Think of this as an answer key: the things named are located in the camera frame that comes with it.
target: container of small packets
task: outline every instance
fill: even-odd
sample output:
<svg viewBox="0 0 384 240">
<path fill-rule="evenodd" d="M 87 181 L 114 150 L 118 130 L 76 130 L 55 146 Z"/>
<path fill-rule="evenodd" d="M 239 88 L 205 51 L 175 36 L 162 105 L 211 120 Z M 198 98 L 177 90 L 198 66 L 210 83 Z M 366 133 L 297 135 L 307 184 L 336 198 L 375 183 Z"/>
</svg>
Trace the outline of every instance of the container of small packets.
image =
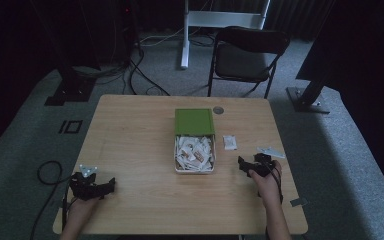
<svg viewBox="0 0 384 240">
<path fill-rule="evenodd" d="M 178 174 L 210 174 L 216 160 L 211 109 L 176 109 L 174 164 Z"/>
</svg>

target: chair backrest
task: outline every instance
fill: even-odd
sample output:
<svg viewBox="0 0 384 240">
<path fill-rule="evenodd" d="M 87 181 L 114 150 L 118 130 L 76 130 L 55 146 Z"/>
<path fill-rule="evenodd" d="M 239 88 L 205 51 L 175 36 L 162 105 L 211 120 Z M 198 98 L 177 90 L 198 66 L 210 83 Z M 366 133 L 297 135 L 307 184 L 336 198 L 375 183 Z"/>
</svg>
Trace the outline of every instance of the chair backrest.
<svg viewBox="0 0 384 240">
<path fill-rule="evenodd" d="M 227 42 L 244 51 L 283 55 L 289 46 L 290 38 L 280 31 L 268 31 L 230 26 L 221 29 L 215 39 L 215 45 Z"/>
</svg>

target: hand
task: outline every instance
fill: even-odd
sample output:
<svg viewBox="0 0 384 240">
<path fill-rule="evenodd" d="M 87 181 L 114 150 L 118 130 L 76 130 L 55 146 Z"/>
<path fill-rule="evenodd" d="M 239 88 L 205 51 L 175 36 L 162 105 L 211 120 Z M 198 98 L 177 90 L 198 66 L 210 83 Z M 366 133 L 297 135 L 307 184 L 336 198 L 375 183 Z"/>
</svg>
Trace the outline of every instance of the hand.
<svg viewBox="0 0 384 240">
<path fill-rule="evenodd" d="M 277 160 L 274 160 L 274 164 L 277 171 L 276 169 L 273 169 L 273 173 L 278 179 L 280 179 L 282 174 L 282 167 Z M 279 187 L 272 174 L 261 177 L 255 171 L 249 170 L 249 175 L 257 184 L 258 192 L 260 193 L 263 204 L 266 208 L 273 205 L 280 205 Z"/>
<path fill-rule="evenodd" d="M 68 212 L 67 223 L 61 233 L 61 240 L 77 239 L 82 228 L 92 216 L 98 205 L 99 199 L 100 197 L 89 199 L 87 201 L 81 199 L 74 200 Z"/>
</svg>

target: table top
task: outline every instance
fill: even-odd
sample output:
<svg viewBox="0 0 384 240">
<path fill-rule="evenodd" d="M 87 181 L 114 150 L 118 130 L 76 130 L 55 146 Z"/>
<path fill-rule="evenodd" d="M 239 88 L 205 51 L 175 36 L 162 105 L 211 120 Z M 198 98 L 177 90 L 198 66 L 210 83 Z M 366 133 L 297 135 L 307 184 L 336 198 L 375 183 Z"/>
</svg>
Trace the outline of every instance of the table top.
<svg viewBox="0 0 384 240">
<path fill-rule="evenodd" d="M 176 108 L 222 107 L 213 113 L 216 160 L 209 175 L 175 172 Z M 224 150 L 223 135 L 237 150 Z M 265 208 L 252 179 L 237 159 L 251 161 L 257 147 L 284 153 L 270 104 L 265 99 L 126 96 L 101 97 L 74 171 L 97 166 L 96 182 L 115 177 L 115 192 L 101 200 L 84 233 L 93 234 L 263 234 Z M 287 158 L 282 165 L 283 209 L 291 234 L 307 221 Z M 61 232 L 61 211 L 54 232 Z"/>
</svg>

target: pile of packets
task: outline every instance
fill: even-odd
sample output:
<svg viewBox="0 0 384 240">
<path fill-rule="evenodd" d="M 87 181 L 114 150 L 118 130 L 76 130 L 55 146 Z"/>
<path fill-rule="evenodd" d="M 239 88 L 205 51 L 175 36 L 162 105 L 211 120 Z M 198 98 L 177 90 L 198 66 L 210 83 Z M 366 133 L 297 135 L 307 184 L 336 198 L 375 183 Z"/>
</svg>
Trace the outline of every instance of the pile of packets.
<svg viewBox="0 0 384 240">
<path fill-rule="evenodd" d="M 183 170 L 210 171 L 212 162 L 211 140 L 207 137 L 176 138 L 176 160 Z"/>
</svg>

